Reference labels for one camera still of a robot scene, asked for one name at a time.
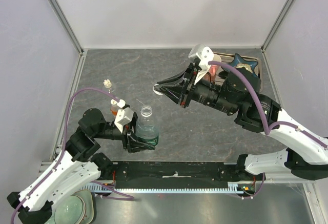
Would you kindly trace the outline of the green label water bottle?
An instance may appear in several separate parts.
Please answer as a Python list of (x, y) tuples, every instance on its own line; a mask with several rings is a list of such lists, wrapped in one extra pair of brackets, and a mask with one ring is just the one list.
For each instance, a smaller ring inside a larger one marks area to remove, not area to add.
[(159, 126), (157, 119), (153, 114), (152, 107), (143, 105), (140, 110), (140, 116), (136, 122), (136, 136), (143, 143), (157, 146), (159, 141)]

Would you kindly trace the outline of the cream bottle cap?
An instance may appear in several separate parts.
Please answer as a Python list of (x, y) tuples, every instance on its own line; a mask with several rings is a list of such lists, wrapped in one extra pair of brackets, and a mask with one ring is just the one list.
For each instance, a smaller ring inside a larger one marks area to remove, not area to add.
[(107, 88), (107, 89), (112, 87), (112, 83), (109, 79), (105, 79), (103, 84), (104, 84), (104, 87)]

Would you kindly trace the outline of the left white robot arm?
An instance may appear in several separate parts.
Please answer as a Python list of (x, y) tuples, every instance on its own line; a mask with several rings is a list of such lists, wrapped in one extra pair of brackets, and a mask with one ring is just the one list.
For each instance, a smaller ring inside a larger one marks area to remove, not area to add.
[(154, 150), (154, 145), (135, 135), (137, 120), (129, 107), (120, 109), (112, 122), (106, 121), (99, 109), (87, 110), (75, 133), (41, 176), (24, 190), (7, 196), (14, 208), (12, 217), (22, 223), (46, 223), (65, 197), (89, 182), (111, 178), (116, 167), (98, 152), (98, 138), (120, 140), (129, 153)]

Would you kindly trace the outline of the orange drink bottle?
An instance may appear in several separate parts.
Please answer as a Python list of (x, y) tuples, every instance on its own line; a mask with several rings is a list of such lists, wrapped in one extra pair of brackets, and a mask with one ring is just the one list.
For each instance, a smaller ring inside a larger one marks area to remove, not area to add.
[(111, 105), (110, 111), (111, 111), (111, 113), (114, 117), (117, 116), (117, 113), (118, 113), (119, 109), (120, 109), (120, 107), (118, 106), (118, 102), (117, 102), (117, 105)]

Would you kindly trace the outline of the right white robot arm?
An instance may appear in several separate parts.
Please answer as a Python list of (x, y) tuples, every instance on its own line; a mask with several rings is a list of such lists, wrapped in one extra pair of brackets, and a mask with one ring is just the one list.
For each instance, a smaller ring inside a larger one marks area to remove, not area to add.
[(298, 178), (327, 178), (327, 138), (296, 122), (280, 104), (259, 94), (260, 79), (247, 68), (217, 61), (227, 76), (218, 86), (202, 78), (205, 68), (195, 60), (178, 75), (154, 85), (154, 91), (186, 108), (191, 101), (236, 115), (235, 123), (243, 129), (271, 137), (284, 149), (262, 155), (241, 154), (232, 168), (235, 180), (268, 173), (290, 173)]

